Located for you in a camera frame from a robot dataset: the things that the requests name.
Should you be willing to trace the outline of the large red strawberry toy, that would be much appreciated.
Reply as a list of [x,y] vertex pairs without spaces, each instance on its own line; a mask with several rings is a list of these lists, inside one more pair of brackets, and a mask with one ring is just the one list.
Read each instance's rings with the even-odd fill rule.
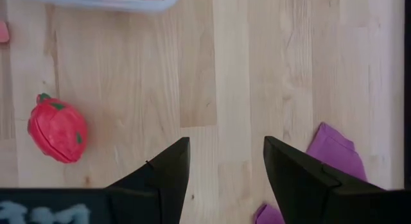
[[37,95],[28,133],[43,154],[64,164],[80,160],[87,146],[88,129],[83,115],[74,106],[46,93]]

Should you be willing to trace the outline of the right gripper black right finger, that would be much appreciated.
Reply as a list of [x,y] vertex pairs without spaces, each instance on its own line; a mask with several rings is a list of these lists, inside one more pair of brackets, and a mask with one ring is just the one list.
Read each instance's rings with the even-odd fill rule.
[[264,139],[267,176],[286,224],[381,223],[382,190],[289,146]]

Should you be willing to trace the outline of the purple cloth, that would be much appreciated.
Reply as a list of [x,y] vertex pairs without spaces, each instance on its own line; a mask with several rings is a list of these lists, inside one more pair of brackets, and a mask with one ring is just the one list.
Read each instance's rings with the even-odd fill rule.
[[[306,153],[344,173],[367,181],[354,143],[326,123],[321,123]],[[279,209],[264,203],[254,213],[254,224],[285,224]]]

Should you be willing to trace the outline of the clear plastic tupperware container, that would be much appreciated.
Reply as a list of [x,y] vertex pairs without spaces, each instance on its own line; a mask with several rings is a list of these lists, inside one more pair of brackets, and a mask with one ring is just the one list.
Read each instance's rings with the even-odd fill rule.
[[59,6],[74,6],[118,12],[162,12],[178,0],[35,0]]

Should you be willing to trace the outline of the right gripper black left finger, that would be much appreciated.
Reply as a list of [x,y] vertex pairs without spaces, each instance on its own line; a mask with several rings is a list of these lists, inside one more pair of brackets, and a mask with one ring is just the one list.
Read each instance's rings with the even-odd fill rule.
[[110,224],[179,224],[189,169],[189,138],[182,137],[107,187]]

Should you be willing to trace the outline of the small pink toy fruit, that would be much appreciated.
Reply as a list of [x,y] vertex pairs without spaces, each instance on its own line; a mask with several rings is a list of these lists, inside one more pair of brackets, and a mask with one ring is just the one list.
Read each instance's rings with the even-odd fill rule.
[[7,23],[0,21],[0,43],[7,43],[10,40],[10,34]]

